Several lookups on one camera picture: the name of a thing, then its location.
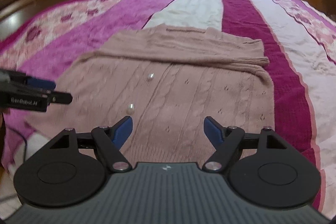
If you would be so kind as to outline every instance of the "purple stripe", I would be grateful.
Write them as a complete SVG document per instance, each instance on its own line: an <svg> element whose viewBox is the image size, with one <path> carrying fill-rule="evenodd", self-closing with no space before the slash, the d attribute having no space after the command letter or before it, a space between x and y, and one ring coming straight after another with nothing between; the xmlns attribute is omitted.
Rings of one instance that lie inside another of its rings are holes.
<svg viewBox="0 0 336 224"><path fill-rule="evenodd" d="M330 30L332 30L333 32L336 32L336 27L331 24L328 20L324 19L322 16L320 16L317 12L315 12L312 8L307 7L302 0L292 0L293 2L295 2L298 6L300 6L303 10L306 10L307 12L309 12L313 17L315 17L316 19L320 20L323 22L323 24L325 26L327 26Z"/></svg>
<svg viewBox="0 0 336 224"><path fill-rule="evenodd" d="M35 77L56 80L78 56L100 47L120 30L141 29L152 14L161 11L172 1L174 0L122 0L104 14L57 38L27 60L20 70ZM5 116L5 120L7 125L28 138L33 129L24 122L26 113L13 109L11 115ZM13 161L14 151L21 143L20 137L7 131L3 166L7 167Z"/></svg>
<svg viewBox="0 0 336 224"><path fill-rule="evenodd" d="M74 3L74 2L78 2L78 1L84 1L84 0L68 0L68 1L64 1L61 3L58 3L54 6L48 7L46 10L43 10L39 13L37 13L36 15L34 15L34 17L32 17L31 19L29 19L28 21L26 21L15 33L11 34L9 37L7 37L4 41L0 41L0 53L2 53L3 51L5 51L6 49L8 49L12 43L14 43L22 34L23 32L27 29L27 27L34 22L37 18L39 18L41 15L45 14L46 12L49 12L51 10L54 10L60 6L63 5L67 5L70 3Z"/></svg>
<svg viewBox="0 0 336 224"><path fill-rule="evenodd" d="M265 68L274 83L274 119L276 132L316 165L310 109L305 87L291 69L286 56L250 0L223 0L222 31L241 37L262 39L270 64ZM320 204L320 193L314 207Z"/></svg>

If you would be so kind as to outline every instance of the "floral pattern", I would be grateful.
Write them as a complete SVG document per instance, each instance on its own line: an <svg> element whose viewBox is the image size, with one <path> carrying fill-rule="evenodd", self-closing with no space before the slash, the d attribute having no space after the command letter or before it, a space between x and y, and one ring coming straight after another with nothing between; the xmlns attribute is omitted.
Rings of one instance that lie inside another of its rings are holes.
<svg viewBox="0 0 336 224"><path fill-rule="evenodd" d="M336 64L336 32L328 28L321 20L301 8L293 0L272 0L279 4L288 15L302 24L307 32L322 45L330 60Z"/></svg>
<svg viewBox="0 0 336 224"><path fill-rule="evenodd" d="M121 0L83 0L58 6L31 22L0 56L0 67L18 69L27 59L73 28L97 17Z"/></svg>

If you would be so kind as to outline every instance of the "gray ribbed panel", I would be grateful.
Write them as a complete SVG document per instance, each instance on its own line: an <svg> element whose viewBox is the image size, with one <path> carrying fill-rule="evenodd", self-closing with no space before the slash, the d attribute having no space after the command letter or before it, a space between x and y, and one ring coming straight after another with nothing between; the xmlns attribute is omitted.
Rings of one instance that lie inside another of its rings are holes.
<svg viewBox="0 0 336 224"><path fill-rule="evenodd" d="M235 195L220 175L194 163L140 163L116 174L90 200L59 210L24 205L8 224L325 224L305 206L289 211L259 208Z"/></svg>

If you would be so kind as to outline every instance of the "knit sweater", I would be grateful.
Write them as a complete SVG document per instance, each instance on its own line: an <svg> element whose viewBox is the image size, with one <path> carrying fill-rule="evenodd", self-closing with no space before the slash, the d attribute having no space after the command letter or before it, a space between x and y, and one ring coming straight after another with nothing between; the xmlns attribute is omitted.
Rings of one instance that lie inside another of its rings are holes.
<svg viewBox="0 0 336 224"><path fill-rule="evenodd" d="M274 126L268 63L261 40L213 28L125 30L58 79L58 90L73 95L70 105L50 105L26 120L50 138L68 127L90 132L115 124L132 103L133 132L121 148L130 163L202 165L214 152L203 132L206 116L251 133Z"/></svg>

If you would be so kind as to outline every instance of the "striped bedspread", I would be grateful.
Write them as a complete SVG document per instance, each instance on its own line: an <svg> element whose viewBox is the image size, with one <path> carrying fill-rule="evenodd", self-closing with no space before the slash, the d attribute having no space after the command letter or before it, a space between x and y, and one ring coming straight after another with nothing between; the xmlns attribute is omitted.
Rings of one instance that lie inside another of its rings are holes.
<svg viewBox="0 0 336 224"><path fill-rule="evenodd" d="M37 15L0 43L0 66L56 80L84 52L122 29L167 24L216 28L262 39L274 83L275 130L319 170L314 207L336 214L336 23L300 0L72 0ZM6 124L28 139L27 155L48 141L12 110ZM7 131L2 163L14 173L22 139Z"/></svg>

